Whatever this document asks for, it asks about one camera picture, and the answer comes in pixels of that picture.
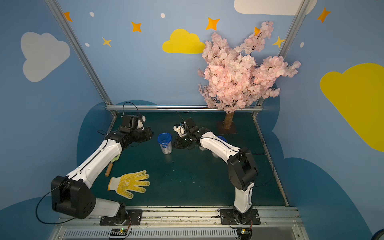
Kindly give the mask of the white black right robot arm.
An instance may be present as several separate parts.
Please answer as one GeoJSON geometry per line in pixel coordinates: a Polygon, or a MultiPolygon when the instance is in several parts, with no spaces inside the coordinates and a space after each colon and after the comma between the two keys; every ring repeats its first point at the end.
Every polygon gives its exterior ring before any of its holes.
{"type": "Polygon", "coordinates": [[[178,134],[173,142],[174,148],[190,149],[199,146],[211,151],[227,164],[230,182],[235,187],[231,218],[239,224],[252,222],[256,215],[256,211],[253,210],[252,193],[259,171],[249,150],[224,142],[207,128],[193,132],[182,126],[174,126],[174,131],[178,134]]]}

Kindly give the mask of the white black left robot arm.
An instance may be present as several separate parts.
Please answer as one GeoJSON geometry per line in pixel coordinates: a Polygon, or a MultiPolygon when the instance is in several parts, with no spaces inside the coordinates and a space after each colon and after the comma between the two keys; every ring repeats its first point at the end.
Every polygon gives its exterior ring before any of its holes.
{"type": "Polygon", "coordinates": [[[99,148],[81,165],[66,176],[57,176],[52,180],[52,209],[77,219],[101,216],[101,225],[128,225],[125,204],[96,198],[91,187],[107,165],[130,144],[146,142],[153,135],[149,127],[107,134],[99,148]]]}

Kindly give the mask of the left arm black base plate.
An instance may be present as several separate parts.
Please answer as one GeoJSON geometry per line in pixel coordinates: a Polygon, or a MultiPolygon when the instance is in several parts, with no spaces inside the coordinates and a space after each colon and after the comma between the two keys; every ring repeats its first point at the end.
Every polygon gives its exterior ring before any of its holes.
{"type": "Polygon", "coordinates": [[[115,217],[102,217],[100,226],[138,226],[142,219],[142,210],[121,210],[115,217]]]}

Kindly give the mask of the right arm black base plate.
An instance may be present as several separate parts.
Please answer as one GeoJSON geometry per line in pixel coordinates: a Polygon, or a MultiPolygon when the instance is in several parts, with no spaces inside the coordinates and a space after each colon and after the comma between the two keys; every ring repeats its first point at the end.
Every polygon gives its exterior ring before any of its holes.
{"type": "Polygon", "coordinates": [[[222,225],[260,225],[260,215],[257,209],[250,208],[245,213],[236,209],[219,209],[218,216],[222,225]]]}

